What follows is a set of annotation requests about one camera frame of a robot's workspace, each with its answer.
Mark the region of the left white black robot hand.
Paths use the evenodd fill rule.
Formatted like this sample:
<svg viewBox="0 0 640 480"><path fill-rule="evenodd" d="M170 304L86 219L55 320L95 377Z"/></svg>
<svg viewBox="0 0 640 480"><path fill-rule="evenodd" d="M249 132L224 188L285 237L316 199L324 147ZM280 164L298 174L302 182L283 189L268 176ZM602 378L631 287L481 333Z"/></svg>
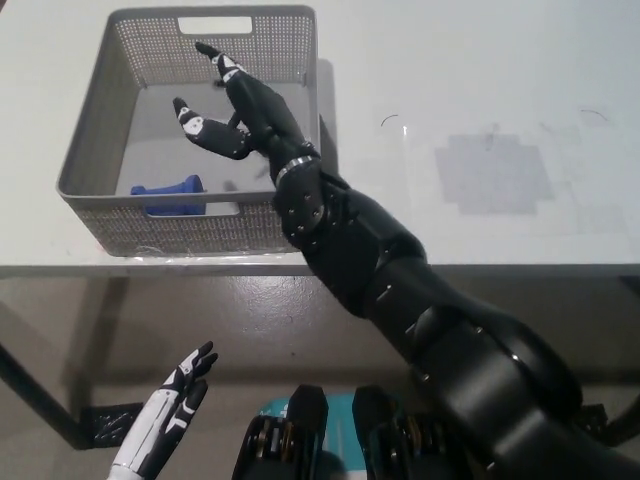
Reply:
<svg viewBox="0 0 640 480"><path fill-rule="evenodd" d="M191 352L156 389L128 431L109 471L109 480L158 477L208 391L204 376L218 359L213 343Z"/></svg>

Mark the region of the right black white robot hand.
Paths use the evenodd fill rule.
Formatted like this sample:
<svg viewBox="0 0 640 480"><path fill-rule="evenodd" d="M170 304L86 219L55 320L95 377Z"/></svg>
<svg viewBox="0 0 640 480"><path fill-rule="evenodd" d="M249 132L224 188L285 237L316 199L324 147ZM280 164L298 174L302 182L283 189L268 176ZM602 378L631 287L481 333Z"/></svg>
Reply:
<svg viewBox="0 0 640 480"><path fill-rule="evenodd" d="M279 93L228 54L202 42L197 42L195 48L217 69L216 86L225 91L233 114L226 122L214 120L176 97L176 119L191 143L236 161L257 152L268 160L274 183L298 171L319 169L319 152L305 138Z"/></svg>

